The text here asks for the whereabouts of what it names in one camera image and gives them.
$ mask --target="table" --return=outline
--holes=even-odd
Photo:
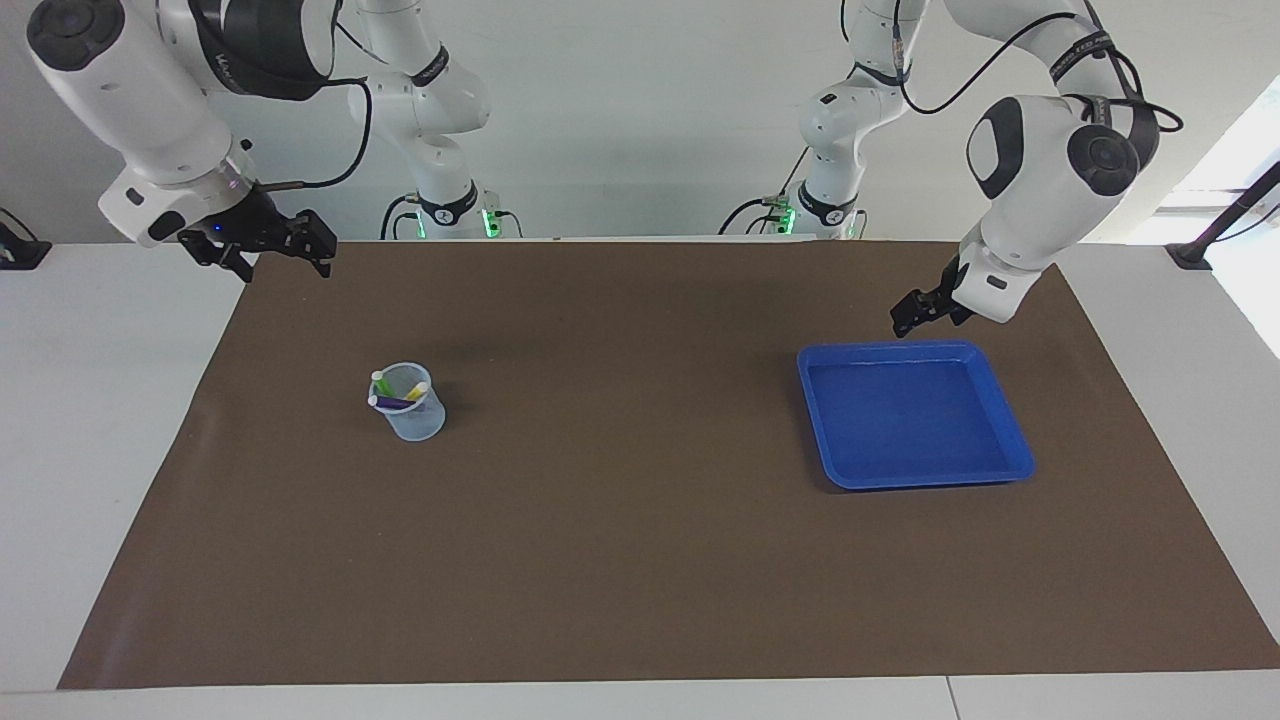
[[[1280,361],[1211,275],[1178,272],[1158,249],[1080,246],[1062,266],[1276,634],[1280,446],[1261,442],[1257,428],[1280,419]],[[233,277],[196,268],[169,247],[63,246],[38,273],[0,277],[0,404],[9,410],[0,437],[15,438],[0,455],[0,646],[20,648],[5,653],[0,688],[38,693],[56,683],[239,290]],[[47,400],[63,387],[95,388],[101,402],[67,416]],[[101,480],[86,487],[78,479],[86,477]],[[1056,707],[1064,717],[1107,716],[1110,707],[1119,717],[1125,702],[1142,702],[1165,717],[1192,717],[1225,698],[1235,716],[1266,716],[1280,705],[1280,674],[151,691],[9,694],[0,708],[147,716],[174,703],[212,712],[234,702],[244,715],[337,716],[344,706],[396,715],[426,703],[448,707],[449,716],[503,707],[564,716],[607,703],[634,716],[776,716],[805,707],[835,717],[859,707],[878,717],[954,717],[957,705],[969,719],[1016,716],[1020,707]]]

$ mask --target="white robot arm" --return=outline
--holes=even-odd
[[[909,106],[910,56],[928,0],[864,0],[850,28],[852,74],[806,106],[809,177],[788,188],[795,232],[846,237],[865,165],[860,146]],[[1158,147],[1157,106],[1087,0],[947,0],[969,32],[1050,68],[1060,96],[1001,100],[969,138],[969,167],[992,201],[932,292],[892,311],[895,332],[950,316],[1009,322],[1053,258],[1123,200]],[[1130,70],[1130,77],[1125,74]],[[936,110],[922,110],[932,113]]]
[[[244,282],[253,269],[242,251],[302,258],[328,277],[337,237],[310,210],[276,211],[248,143],[236,142],[204,91],[303,100],[330,85],[338,0],[138,3],[45,0],[27,26],[45,79],[124,156],[99,208],[140,245],[177,237],[197,263]]]
[[[371,54],[388,68],[370,74],[374,132],[396,146],[417,184],[412,201],[430,238],[498,237],[498,199],[471,177],[448,135],[489,122],[489,95],[474,73],[449,56],[421,0],[356,0]],[[364,117],[364,97],[351,94]]]

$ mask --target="black cable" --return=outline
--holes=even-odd
[[[360,150],[356,151],[356,159],[351,161],[351,165],[348,165],[347,169],[343,170],[340,176],[329,178],[326,181],[274,182],[259,186],[259,190],[261,190],[262,192],[280,192],[284,190],[323,190],[325,187],[333,187],[335,184],[339,184],[344,182],[347,178],[349,178],[352,174],[355,174],[356,169],[360,168],[360,164],[365,161],[365,152],[369,150],[369,137],[372,135],[374,131],[374,91],[369,88],[367,81],[369,78],[343,78],[343,79],[332,79],[325,83],[325,87],[353,85],[358,86],[361,90],[365,91],[365,131],[360,138]]]
[[[1175,132],[1183,132],[1183,129],[1187,128],[1187,120],[1184,120],[1181,115],[1179,115],[1178,113],[1170,110],[1169,108],[1165,108],[1164,105],[1156,105],[1155,102],[1151,102],[1149,100],[1116,99],[1116,100],[1110,100],[1110,102],[1112,105],[1120,105],[1123,108],[1133,108],[1135,110],[1144,108],[1147,110],[1151,110],[1152,113],[1156,113],[1157,115],[1165,115],[1170,120],[1174,120],[1174,126],[1172,127],[1165,127],[1165,126],[1157,123],[1156,127],[1160,128],[1160,132],[1165,132],[1165,133],[1170,133],[1171,135],[1171,133],[1175,133]]]
[[[901,37],[902,37],[902,24],[901,24],[901,20],[899,19],[899,17],[900,17],[899,14],[900,14],[901,9],[902,9],[902,0],[897,0],[893,4],[893,41],[895,41],[895,45],[897,42],[901,42]],[[910,94],[906,90],[906,79],[908,79],[906,78],[906,69],[905,68],[896,68],[897,69],[899,85],[902,88],[902,100],[905,100],[906,104],[913,110],[915,110],[916,113],[919,113],[922,115],[936,115],[936,114],[946,110],[951,105],[954,105],[955,101],[959,100],[961,96],[964,96],[965,92],[969,92],[969,88],[973,87],[973,85],[975,82],[978,82],[978,79],[983,74],[986,74],[987,70],[989,70],[992,65],[996,64],[996,60],[998,60],[1005,53],[1007,53],[1009,49],[1012,47],[1015,42],[1018,42],[1019,40],[1021,40],[1023,36],[1025,36],[1027,33],[1037,29],[1038,27],[1041,27],[1041,26],[1043,26],[1046,23],[1051,23],[1053,20],[1065,20],[1065,19],[1075,20],[1075,19],[1080,19],[1080,15],[1078,15],[1075,13],[1052,13],[1050,15],[1044,15],[1043,18],[1041,18],[1041,19],[1030,23],[1029,26],[1024,27],[1023,29],[1015,32],[1012,37],[1010,37],[1009,40],[1005,41],[1004,45],[1001,45],[1000,50],[996,50],[996,53],[986,63],[983,63],[980,68],[978,68],[978,70],[973,74],[973,77],[969,78],[968,82],[965,82],[963,86],[960,86],[960,90],[957,90],[955,92],[955,95],[952,95],[950,99],[947,99],[946,102],[943,102],[942,105],[938,105],[937,108],[920,108],[919,105],[916,105],[915,100],[911,99]]]
[[[759,218],[751,220],[751,224],[746,225],[746,232],[742,233],[742,234],[751,234],[751,232],[755,229],[755,224],[756,223],[763,223],[760,225],[760,234],[764,234],[764,231],[765,231],[765,228],[768,228],[769,220],[772,220],[772,219],[773,219],[772,215],[760,215]]]
[[[749,200],[749,201],[739,205],[737,210],[733,210],[732,213],[730,213],[728,219],[724,220],[724,224],[721,225],[719,232],[716,233],[716,234],[724,234],[724,232],[728,229],[728,227],[731,224],[733,224],[733,220],[736,220],[739,215],[741,215],[742,213],[748,211],[751,208],[755,208],[756,205],[764,205],[764,199],[763,197],[756,197],[755,200]]]
[[[416,220],[417,213],[401,213],[396,217],[396,222],[392,223],[392,240],[399,240],[399,224],[401,220]]]
[[[856,218],[858,215],[863,217],[863,229],[858,231],[858,240],[861,240],[867,237],[867,225],[872,222],[872,214],[867,210],[858,210],[854,213],[854,217]]]
[[[347,29],[347,27],[344,24],[342,24],[339,22],[339,23],[334,23],[334,26],[342,32],[342,35],[347,36],[347,40],[351,41],[351,44],[355,45],[356,49],[358,49],[361,53],[364,53],[365,55],[369,55],[370,58],[372,58],[374,60],[376,60],[376,61],[379,61],[379,63],[381,63],[384,65],[388,64],[387,60],[383,60],[381,58],[379,58],[372,50],[370,50],[369,47],[365,47],[364,42],[356,40],[356,36],[352,35],[351,31]]]
[[[37,242],[40,240],[38,237],[36,237],[36,233],[31,232],[31,228],[27,227],[27,223],[22,222],[22,218],[14,215],[6,208],[0,208],[0,213],[9,215],[13,219],[13,222],[18,223],[18,227],[22,228],[22,232],[27,233],[27,236],[31,237],[31,242]]]
[[[387,240],[387,227],[392,224],[392,215],[396,214],[397,208],[406,202],[410,202],[410,200],[402,195],[392,200],[392,204],[387,206],[387,213],[383,215],[383,229],[378,233],[378,240]]]
[[[1120,63],[1129,69],[1129,76],[1133,78],[1133,91],[1138,95],[1144,95],[1142,91],[1142,76],[1138,73],[1138,65],[1133,64],[1133,60],[1130,60],[1128,55],[1115,47],[1110,49],[1108,53],[1111,53],[1112,58],[1120,60]]]
[[[1276,205],[1275,208],[1272,208],[1271,211],[1267,213],[1266,215],[1263,215],[1261,220],[1253,223],[1252,225],[1244,228],[1243,231],[1236,232],[1236,233],[1231,233],[1231,234],[1229,234],[1226,237],[1220,237],[1220,238],[1215,240],[1213,242],[1222,242],[1225,240],[1235,240],[1235,238],[1240,237],[1242,234],[1251,233],[1251,232],[1256,231],[1257,228],[1262,227],[1263,223],[1266,223],[1267,220],[1270,220],[1271,218],[1274,218],[1276,215],[1276,211],[1280,211],[1280,205]]]
[[[1068,92],[1062,97],[1079,100],[1082,104],[1084,104],[1084,109],[1080,110],[1080,119],[1089,123],[1093,122],[1093,99],[1091,99],[1088,95],[1080,95],[1079,92]]]
[[[778,195],[786,195],[787,193],[787,187],[791,184],[791,181],[795,179],[796,173],[800,172],[800,163],[804,163],[805,156],[809,155],[809,150],[810,150],[809,147],[805,147],[804,152],[801,152],[800,156],[796,158],[796,164],[795,164],[794,168],[791,168],[791,174],[787,176],[786,182],[782,183],[782,190],[778,191]]]
[[[498,210],[497,213],[494,213],[494,215],[499,218],[511,218],[516,220],[516,232],[520,233],[521,238],[525,237],[525,225],[524,223],[520,222],[520,215],[512,213],[511,210]]]

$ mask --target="plastic tray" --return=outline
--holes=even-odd
[[[1036,471],[970,342],[817,346],[799,364],[823,468],[845,489],[1009,483]]]

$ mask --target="brown mat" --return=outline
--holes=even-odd
[[[979,343],[1030,482],[842,495],[795,356],[954,246],[264,258],[61,688],[1280,666],[1064,278]],[[444,432],[369,372],[420,360]]]

